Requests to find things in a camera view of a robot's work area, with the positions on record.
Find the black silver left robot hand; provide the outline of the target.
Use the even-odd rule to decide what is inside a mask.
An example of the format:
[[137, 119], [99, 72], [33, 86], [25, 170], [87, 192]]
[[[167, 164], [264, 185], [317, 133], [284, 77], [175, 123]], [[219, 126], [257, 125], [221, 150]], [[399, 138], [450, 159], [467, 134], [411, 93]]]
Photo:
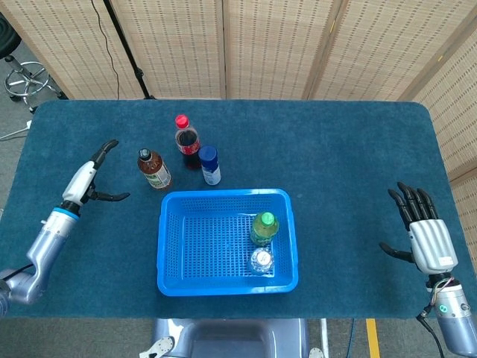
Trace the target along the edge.
[[96, 151], [89, 161], [83, 164], [70, 180], [68, 186], [62, 194], [63, 203], [74, 203], [81, 207], [89, 199], [99, 201], [122, 201], [130, 196], [129, 192], [118, 195], [111, 195], [95, 190], [94, 179], [97, 171], [104, 162], [107, 153], [118, 145], [117, 139], [111, 139], [104, 143], [98, 151]]

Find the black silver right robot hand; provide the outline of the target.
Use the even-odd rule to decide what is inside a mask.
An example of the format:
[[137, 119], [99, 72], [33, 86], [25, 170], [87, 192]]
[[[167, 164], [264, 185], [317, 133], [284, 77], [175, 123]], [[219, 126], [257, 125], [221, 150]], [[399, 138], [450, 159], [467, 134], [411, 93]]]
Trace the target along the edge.
[[399, 251], [385, 242], [379, 247], [390, 257], [414, 264], [430, 277], [448, 277], [458, 264], [452, 239], [440, 219], [430, 195], [421, 188], [398, 182], [399, 191], [389, 189], [411, 245], [410, 251]]

